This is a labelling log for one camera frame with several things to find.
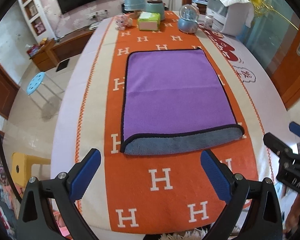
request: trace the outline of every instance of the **pink toy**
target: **pink toy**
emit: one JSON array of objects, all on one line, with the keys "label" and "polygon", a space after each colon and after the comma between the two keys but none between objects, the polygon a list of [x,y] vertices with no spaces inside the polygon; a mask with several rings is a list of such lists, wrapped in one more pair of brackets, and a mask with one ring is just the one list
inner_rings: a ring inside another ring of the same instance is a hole
[{"label": "pink toy", "polygon": [[124,31],[126,27],[132,26],[132,19],[126,14],[120,14],[114,17],[117,24],[116,30]]}]

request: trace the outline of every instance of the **screw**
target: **screw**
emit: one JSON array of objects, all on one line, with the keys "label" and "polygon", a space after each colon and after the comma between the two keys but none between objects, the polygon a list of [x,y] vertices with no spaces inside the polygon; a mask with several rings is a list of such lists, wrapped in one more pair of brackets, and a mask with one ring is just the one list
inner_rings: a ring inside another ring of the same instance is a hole
[{"label": "screw", "polygon": [[240,173],[236,173],[236,174],[234,175],[234,177],[235,177],[235,179],[237,179],[237,180],[242,180],[242,179],[243,179],[243,176],[242,176]]},{"label": "screw", "polygon": [[36,177],[31,177],[31,178],[29,179],[29,182],[30,182],[30,183],[34,183],[36,179],[37,179]]},{"label": "screw", "polygon": [[270,178],[265,178],[266,183],[272,184],[272,180]]},{"label": "screw", "polygon": [[58,174],[58,178],[59,178],[59,179],[64,179],[66,176],[67,176],[67,174],[66,174],[65,172],[60,172],[60,173]]}]

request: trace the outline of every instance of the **white shelf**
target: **white shelf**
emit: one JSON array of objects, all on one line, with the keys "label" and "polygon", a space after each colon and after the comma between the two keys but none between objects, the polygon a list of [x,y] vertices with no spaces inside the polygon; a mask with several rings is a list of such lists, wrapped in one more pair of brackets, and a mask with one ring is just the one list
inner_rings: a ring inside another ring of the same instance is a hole
[{"label": "white shelf", "polygon": [[[37,9],[37,14],[34,15],[33,17],[31,17],[31,19],[29,19],[29,16],[26,12],[26,6],[31,3],[31,1],[33,1],[34,3],[34,6],[36,7]],[[27,0],[25,3],[22,2],[22,0],[18,0],[18,3],[19,3],[19,6],[21,8],[21,11],[22,11],[22,14],[23,14],[23,17],[25,18],[26,20],[26,23],[32,33],[32,35],[34,36],[35,40],[37,41],[37,43],[40,43],[40,41],[43,39],[43,38],[48,38],[48,39],[55,39],[56,38],[56,35],[53,31],[53,29],[51,28],[51,25],[44,13],[44,9],[41,5],[41,1],[40,0]],[[34,27],[33,27],[33,22],[38,18],[40,17],[42,23],[43,23],[43,26],[44,28],[46,29],[44,32],[40,33],[37,35]]]},{"label": "white shelf", "polygon": [[37,13],[35,16],[33,16],[29,22],[32,23],[35,19],[37,19],[38,17],[40,17],[39,13]]},{"label": "white shelf", "polygon": [[31,1],[33,0],[26,0],[25,3],[23,4],[23,7],[26,7]]}]

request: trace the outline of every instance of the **blue stool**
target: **blue stool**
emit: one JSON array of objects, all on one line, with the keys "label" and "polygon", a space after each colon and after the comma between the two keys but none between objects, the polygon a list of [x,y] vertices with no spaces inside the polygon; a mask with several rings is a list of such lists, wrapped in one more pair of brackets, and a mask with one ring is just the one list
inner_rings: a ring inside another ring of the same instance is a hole
[{"label": "blue stool", "polygon": [[30,96],[32,93],[34,93],[34,91],[37,91],[37,93],[48,103],[50,104],[50,102],[38,91],[39,86],[42,84],[44,87],[46,87],[53,95],[55,95],[57,98],[59,98],[60,100],[62,100],[61,97],[59,97],[55,92],[53,92],[46,84],[43,83],[43,79],[44,77],[46,77],[47,79],[49,79],[52,83],[54,83],[58,88],[60,88],[60,90],[62,92],[64,92],[64,90],[57,85],[51,78],[48,77],[48,75],[45,72],[40,72],[39,74],[35,75],[33,77],[33,79],[30,81],[28,87],[27,87],[27,94]]}]

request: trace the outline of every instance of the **white fluffy rug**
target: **white fluffy rug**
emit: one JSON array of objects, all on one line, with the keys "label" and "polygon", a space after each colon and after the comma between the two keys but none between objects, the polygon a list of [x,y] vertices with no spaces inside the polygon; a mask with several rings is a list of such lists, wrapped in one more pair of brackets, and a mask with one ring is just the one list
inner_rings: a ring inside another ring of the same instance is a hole
[{"label": "white fluffy rug", "polygon": [[173,235],[163,234],[160,240],[201,240],[207,232],[205,230],[194,229],[193,231],[187,231],[184,236],[180,236],[176,233]]}]

